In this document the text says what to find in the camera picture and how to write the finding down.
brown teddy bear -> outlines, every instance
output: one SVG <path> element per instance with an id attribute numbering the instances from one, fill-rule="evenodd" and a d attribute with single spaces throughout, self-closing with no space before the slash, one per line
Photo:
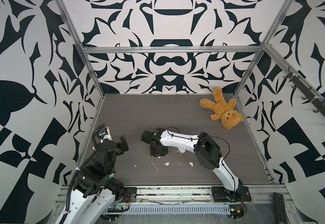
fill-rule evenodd
<path id="1" fill-rule="evenodd" d="M 223 98 L 222 89 L 220 87 L 215 87 L 212 91 L 215 101 L 210 101 L 209 99 L 201 99 L 200 105 L 203 108 L 211 109 L 215 113 L 210 115 L 211 120 L 221 119 L 223 127 L 231 129 L 236 126 L 240 121 L 244 120 L 242 114 L 238 111 L 233 110 L 236 105 L 236 99 L 232 98 L 227 103 Z"/>

remote control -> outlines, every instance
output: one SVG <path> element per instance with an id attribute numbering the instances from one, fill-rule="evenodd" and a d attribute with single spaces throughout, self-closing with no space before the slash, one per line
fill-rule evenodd
<path id="1" fill-rule="evenodd" d="M 277 224 L 287 224 L 287 214 L 285 212 L 284 198 L 282 194 L 273 193 L 274 202 L 276 204 L 276 218 Z"/>

teddy bear's body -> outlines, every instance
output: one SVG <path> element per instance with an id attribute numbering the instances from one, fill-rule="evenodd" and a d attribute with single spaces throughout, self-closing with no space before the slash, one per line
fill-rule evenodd
<path id="1" fill-rule="evenodd" d="M 201 99 L 200 105 L 203 108 L 213 110 L 215 113 L 210 115 L 212 120 L 221 119 L 221 123 L 227 129 L 231 129 L 236 126 L 240 121 L 244 120 L 242 114 L 238 111 L 233 110 L 236 105 L 236 99 L 232 98 L 228 103 L 223 98 L 222 89 L 220 87 L 215 87 L 212 91 L 215 101 L 209 99 Z"/>

teddy bear's face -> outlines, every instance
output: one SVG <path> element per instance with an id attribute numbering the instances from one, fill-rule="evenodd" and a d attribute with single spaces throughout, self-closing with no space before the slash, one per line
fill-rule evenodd
<path id="1" fill-rule="evenodd" d="M 243 115 L 236 110 L 227 110 L 226 113 L 221 116 L 221 122 L 227 129 L 231 129 L 243 120 Z"/>

patterned wall panel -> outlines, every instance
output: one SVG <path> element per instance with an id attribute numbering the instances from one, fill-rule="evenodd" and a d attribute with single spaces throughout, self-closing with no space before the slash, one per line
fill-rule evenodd
<path id="1" fill-rule="evenodd" d="M 65 0 L 85 46 L 259 45 L 284 0 Z"/>
<path id="2" fill-rule="evenodd" d="M 325 0 L 296 0 L 271 44 L 325 97 Z"/>
<path id="3" fill-rule="evenodd" d="M 297 208 L 325 223 L 325 118 L 264 53 L 239 98 L 263 155 Z"/>
<path id="4" fill-rule="evenodd" d="M 0 1 L 0 223 L 47 222 L 99 99 L 54 1 Z"/>
<path id="5" fill-rule="evenodd" d="M 105 93 L 232 93 L 254 57 L 248 53 L 90 54 Z"/>

